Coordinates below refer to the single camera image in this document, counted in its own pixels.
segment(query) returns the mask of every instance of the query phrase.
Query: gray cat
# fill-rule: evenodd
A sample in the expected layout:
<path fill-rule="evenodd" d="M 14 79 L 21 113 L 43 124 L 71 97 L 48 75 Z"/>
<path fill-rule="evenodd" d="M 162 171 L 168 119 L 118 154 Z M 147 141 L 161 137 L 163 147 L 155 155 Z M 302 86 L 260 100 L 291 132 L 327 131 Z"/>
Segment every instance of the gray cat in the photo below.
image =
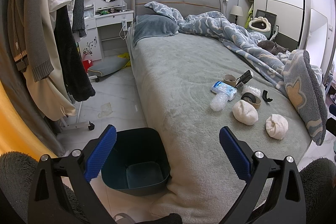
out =
<path fill-rule="evenodd" d="M 265 40 L 258 43 L 258 47 L 270 52 L 273 55 L 278 55 L 278 53 L 286 53 L 287 48 L 281 47 L 273 41 Z"/>

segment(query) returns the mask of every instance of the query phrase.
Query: gray bed sheet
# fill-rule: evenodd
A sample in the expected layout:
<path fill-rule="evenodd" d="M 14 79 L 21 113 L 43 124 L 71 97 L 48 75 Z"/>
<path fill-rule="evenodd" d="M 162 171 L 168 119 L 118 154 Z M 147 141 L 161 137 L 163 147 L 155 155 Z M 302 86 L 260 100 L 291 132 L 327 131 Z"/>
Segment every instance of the gray bed sheet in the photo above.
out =
<path fill-rule="evenodd" d="M 141 39 L 135 48 L 127 44 L 132 70 L 149 127 L 162 139 L 171 166 L 169 192 L 154 202 L 151 213 L 178 213 L 183 223 L 218 223 L 231 208 L 245 185 L 238 179 L 219 143 L 219 130 L 229 126 L 239 140 L 269 158 L 294 157 L 298 164 L 311 138 L 291 102 L 259 74 L 249 85 L 267 90 L 271 103 L 262 102 L 259 120 L 253 126 L 238 122 L 232 107 L 241 92 L 221 112 L 209 104 L 211 86 L 225 74 L 236 77 L 251 69 L 218 40 L 179 33 L 174 37 Z M 271 114 L 288 121 L 283 140 L 272 139 L 265 129 Z M 260 201 L 265 200 L 268 181 Z"/>

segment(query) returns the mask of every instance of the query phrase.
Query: brown tape roll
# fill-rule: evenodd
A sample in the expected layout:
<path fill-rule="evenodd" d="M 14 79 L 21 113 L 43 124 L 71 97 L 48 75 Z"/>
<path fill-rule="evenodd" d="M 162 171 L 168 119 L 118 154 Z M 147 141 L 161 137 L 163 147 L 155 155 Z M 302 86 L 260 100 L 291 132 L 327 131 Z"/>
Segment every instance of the brown tape roll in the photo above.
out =
<path fill-rule="evenodd" d="M 235 88 L 236 84 L 237 84 L 237 81 L 238 80 L 233 75 L 224 75 L 223 83 L 225 83 L 227 85 L 230 85 L 230 86 Z"/>
<path fill-rule="evenodd" d="M 255 100 L 256 100 L 255 103 L 253 103 L 253 102 L 251 101 L 250 98 L 248 98 L 248 97 L 244 97 L 244 95 L 241 97 L 241 99 L 244 100 L 244 101 L 246 101 L 246 102 L 248 102 L 248 103 L 249 103 L 250 105 L 252 105 L 256 110 L 258 110 L 258 109 L 260 108 L 261 100 L 260 100 L 259 97 L 256 97 L 256 96 L 255 96 Z"/>

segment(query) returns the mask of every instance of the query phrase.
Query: white tile floor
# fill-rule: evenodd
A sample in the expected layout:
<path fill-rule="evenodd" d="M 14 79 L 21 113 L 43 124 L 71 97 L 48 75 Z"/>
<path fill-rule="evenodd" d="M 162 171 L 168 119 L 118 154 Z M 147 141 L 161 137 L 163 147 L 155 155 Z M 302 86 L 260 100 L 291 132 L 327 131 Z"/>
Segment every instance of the white tile floor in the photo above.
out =
<path fill-rule="evenodd" d="M 113 124 L 118 131 L 147 126 L 130 67 L 109 75 L 98 83 L 93 81 L 92 85 L 96 90 L 96 96 L 83 103 L 79 121 L 90 120 L 95 124 L 95 129 L 93 131 L 88 131 L 86 128 L 75 129 L 58 135 L 60 142 L 69 151 L 76 148 L 83 149 L 87 142 L 97 138 L 108 124 Z M 76 118 L 69 117 L 67 121 L 74 123 Z M 333 151 L 335 140 L 336 137 L 327 132 L 323 145 L 316 146 L 312 143 L 298 164 L 298 169 L 303 169 L 321 157 L 327 157 L 335 162 Z M 67 178 L 63 181 L 71 186 Z M 127 195 L 107 187 L 101 175 L 91 181 L 91 186 L 112 216 L 121 212 L 127 213 L 137 222 L 153 220 L 149 208 L 153 201 L 164 194 L 146 197 Z"/>

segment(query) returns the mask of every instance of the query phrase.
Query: rolled white sock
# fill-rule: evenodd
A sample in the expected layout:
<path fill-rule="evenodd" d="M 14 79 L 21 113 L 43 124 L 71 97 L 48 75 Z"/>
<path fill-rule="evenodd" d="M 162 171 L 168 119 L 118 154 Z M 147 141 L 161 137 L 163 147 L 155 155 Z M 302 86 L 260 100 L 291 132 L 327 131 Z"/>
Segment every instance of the rolled white sock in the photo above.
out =
<path fill-rule="evenodd" d="M 244 100 L 236 102 L 232 108 L 235 118 L 248 126 L 254 125 L 258 120 L 258 112 L 256 109 Z"/>
<path fill-rule="evenodd" d="M 282 140 L 288 131 L 288 122 L 283 116 L 272 114 L 266 120 L 266 131 L 270 137 Z"/>

